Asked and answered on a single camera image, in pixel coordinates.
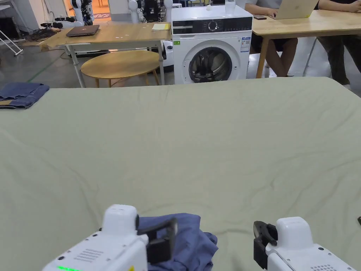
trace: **washing machine control panel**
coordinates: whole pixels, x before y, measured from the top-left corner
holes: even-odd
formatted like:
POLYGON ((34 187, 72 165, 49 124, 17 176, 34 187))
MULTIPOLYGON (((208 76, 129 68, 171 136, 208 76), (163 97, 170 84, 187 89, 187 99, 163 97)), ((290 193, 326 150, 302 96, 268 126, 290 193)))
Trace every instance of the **washing machine control panel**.
POLYGON ((252 30, 252 17, 214 20, 173 21, 173 34, 198 34, 252 30))

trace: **person's hand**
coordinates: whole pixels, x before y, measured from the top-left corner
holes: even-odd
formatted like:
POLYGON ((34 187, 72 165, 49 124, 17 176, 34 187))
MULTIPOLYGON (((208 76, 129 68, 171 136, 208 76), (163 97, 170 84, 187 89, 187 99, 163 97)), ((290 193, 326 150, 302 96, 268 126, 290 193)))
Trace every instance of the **person's hand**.
POLYGON ((348 12, 359 12, 361 11, 361 0, 357 0, 351 4, 348 4, 348 12))
POLYGON ((277 15, 277 12, 278 12, 278 9, 268 8, 265 15, 275 18, 277 15))

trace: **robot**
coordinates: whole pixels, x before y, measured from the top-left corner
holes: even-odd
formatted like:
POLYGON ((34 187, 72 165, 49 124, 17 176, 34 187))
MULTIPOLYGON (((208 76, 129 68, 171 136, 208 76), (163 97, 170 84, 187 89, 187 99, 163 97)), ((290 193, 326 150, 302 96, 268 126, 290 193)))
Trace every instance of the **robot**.
POLYGON ((93 25, 94 13, 92 0, 71 0, 75 17, 55 18, 53 23, 42 23, 43 27, 70 28, 76 26, 93 25))
POLYGON ((300 217, 281 218, 276 226, 253 225, 253 259, 268 271, 355 271, 329 250, 314 244, 308 223, 300 217))
MULTIPOLYGON (((172 258, 177 221, 138 230, 133 206, 112 205, 98 232, 65 251, 43 271, 147 271, 148 263, 172 258), (161 238, 157 232, 166 229, 161 238)), ((256 221, 253 258, 268 271, 355 271, 329 250, 314 244, 308 223, 300 217, 282 218, 276 226, 256 221)))
MULTIPOLYGON (((128 3, 132 23, 142 22, 171 22, 171 9, 173 0, 129 0, 128 3), (165 15, 161 16, 161 7, 165 7, 165 15)), ((162 41, 162 56, 164 71, 173 71, 173 43, 169 40, 162 41)))
POLYGON ((43 271, 147 271, 148 263, 172 258, 177 220, 138 230, 139 216, 133 206, 112 205, 98 232, 65 251, 43 271), (157 232, 165 229, 158 238, 157 232))

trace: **white washing machine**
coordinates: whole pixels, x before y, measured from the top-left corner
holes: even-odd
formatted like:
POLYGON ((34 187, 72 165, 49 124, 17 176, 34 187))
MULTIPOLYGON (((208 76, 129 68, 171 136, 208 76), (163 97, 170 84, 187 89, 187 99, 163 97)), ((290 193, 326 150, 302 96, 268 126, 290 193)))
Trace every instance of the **white washing machine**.
POLYGON ((245 79, 253 16, 225 6, 172 9, 174 79, 176 84, 245 79))

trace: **smartphone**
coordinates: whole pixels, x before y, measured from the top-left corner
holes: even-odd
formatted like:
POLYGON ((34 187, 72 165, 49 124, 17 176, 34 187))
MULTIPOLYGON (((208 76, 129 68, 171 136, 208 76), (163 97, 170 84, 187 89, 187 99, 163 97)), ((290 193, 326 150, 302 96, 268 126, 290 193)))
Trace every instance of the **smartphone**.
POLYGON ((255 18, 256 20, 266 20, 267 17, 263 16, 263 15, 253 15, 253 18, 255 18))

